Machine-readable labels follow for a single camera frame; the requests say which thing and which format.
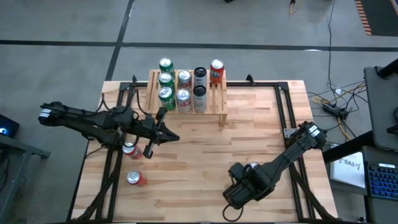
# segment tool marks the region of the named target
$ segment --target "red and white can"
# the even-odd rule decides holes
[[[127,182],[131,185],[146,185],[148,180],[144,178],[141,172],[133,170],[127,175]]]
[[[220,59],[214,59],[210,65],[210,82],[219,84],[223,81],[224,62]]]
[[[124,143],[122,150],[131,159],[139,159],[142,156],[141,149],[137,145],[134,145],[131,142]]]

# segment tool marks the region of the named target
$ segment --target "keyboard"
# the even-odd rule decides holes
[[[368,186],[372,197],[398,200],[398,169],[395,166],[368,163]]]

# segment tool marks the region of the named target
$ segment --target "gray floor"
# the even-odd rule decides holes
[[[3,0],[0,39],[115,42],[127,2]],[[136,0],[124,41],[328,46],[331,1],[306,0],[294,16],[287,12],[289,2]],[[336,0],[331,28],[332,46],[398,47],[398,38],[364,33],[353,0]],[[95,109],[112,52],[113,47],[0,45],[0,94],[7,96],[0,98],[0,114],[21,123],[18,139],[52,151],[49,160],[35,158],[30,164],[13,218],[28,218],[28,223],[65,220],[86,140],[66,128],[41,126],[39,106],[57,100]],[[387,52],[331,55],[331,80],[338,86],[362,80],[366,66],[385,65],[397,57]],[[307,91],[316,93],[328,89],[328,52],[298,50],[122,47],[112,80],[130,80],[133,74],[146,80],[149,69],[157,68],[164,56],[171,57],[176,68],[208,67],[212,59],[221,58],[229,80],[251,74],[257,80],[304,80]],[[367,104],[357,102],[360,110],[349,116],[348,125],[361,134],[371,125]],[[313,114],[323,113],[314,109]],[[332,118],[315,117],[315,121],[323,128],[336,125]],[[328,140],[345,139],[334,129]],[[339,190],[333,195],[340,218],[355,220],[364,215],[360,195]]]

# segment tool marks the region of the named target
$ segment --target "green soda can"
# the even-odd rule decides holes
[[[170,73],[164,72],[159,75],[159,84],[161,87],[170,87],[174,92],[174,80]]]
[[[175,109],[174,94],[170,87],[165,86],[159,90],[159,99],[167,110],[170,111]]]
[[[175,80],[175,71],[173,62],[169,58],[162,58],[159,61],[159,68],[161,72],[168,72],[172,76],[173,80]]]

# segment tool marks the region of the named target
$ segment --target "wooden tabletop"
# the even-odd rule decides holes
[[[297,124],[311,121],[304,82],[288,83]],[[103,93],[109,107],[116,105],[119,84],[104,83]],[[145,93],[145,88],[139,90],[142,105]],[[226,201],[222,192],[231,185],[228,176],[231,165],[235,162],[269,162],[284,150],[273,88],[228,87],[227,99],[225,127],[219,126],[217,116],[166,116],[166,126],[180,136],[179,141],[155,146],[152,159],[143,157],[134,161],[123,156],[114,222],[224,222],[222,211]],[[136,99],[133,108],[139,111]],[[284,108],[289,126],[285,101]],[[139,146],[144,148],[147,142],[140,139]],[[99,147],[98,142],[91,142],[88,152]],[[98,193],[105,158],[106,150],[103,149],[85,160],[72,218],[81,215]],[[311,190],[329,213],[337,217],[321,151],[309,150],[304,159]],[[136,187],[127,183],[127,173],[133,169],[143,173],[148,179],[147,185]],[[300,196],[305,212],[302,192]],[[109,197],[104,214],[108,210],[108,201]],[[226,212],[231,219],[238,215],[239,211],[233,209]],[[297,221],[288,170],[282,173],[273,193],[244,206],[239,221]]]

